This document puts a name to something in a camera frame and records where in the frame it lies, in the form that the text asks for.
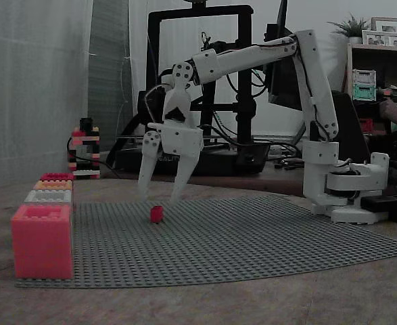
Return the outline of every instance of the white lego brick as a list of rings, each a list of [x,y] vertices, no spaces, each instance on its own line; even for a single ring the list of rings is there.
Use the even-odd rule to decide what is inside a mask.
[[[101,175],[101,171],[74,171],[74,176]]]
[[[25,204],[72,204],[72,191],[70,190],[33,190],[24,201]]]

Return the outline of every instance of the small red cube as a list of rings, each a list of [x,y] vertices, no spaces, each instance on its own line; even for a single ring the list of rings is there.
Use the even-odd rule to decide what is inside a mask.
[[[164,207],[157,205],[156,207],[151,208],[150,211],[150,222],[151,223],[159,223],[164,218]]]

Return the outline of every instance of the large pink block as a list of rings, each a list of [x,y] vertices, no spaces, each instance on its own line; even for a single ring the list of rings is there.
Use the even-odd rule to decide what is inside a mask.
[[[21,206],[11,219],[17,278],[73,277],[70,207]]]

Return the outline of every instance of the pink lego brick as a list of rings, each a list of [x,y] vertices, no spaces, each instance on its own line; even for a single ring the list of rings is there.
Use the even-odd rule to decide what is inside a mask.
[[[21,206],[11,219],[17,278],[73,277],[70,206]]]
[[[84,131],[73,131],[72,137],[85,137],[85,132]]]
[[[73,181],[74,175],[70,173],[46,173],[41,177],[41,181]]]
[[[159,223],[164,218],[164,207],[157,205],[151,208],[150,211],[150,222],[151,223]]]

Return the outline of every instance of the desk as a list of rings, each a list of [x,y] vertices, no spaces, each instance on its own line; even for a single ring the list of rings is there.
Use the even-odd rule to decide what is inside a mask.
[[[14,287],[9,220],[33,183],[0,188],[0,324],[397,324],[397,258],[226,284],[116,290]],[[166,199],[167,183],[153,183]],[[75,181],[76,202],[136,201],[137,182]],[[263,195],[187,186],[185,198]],[[308,207],[303,198],[290,198]],[[397,224],[370,230],[397,238]]]

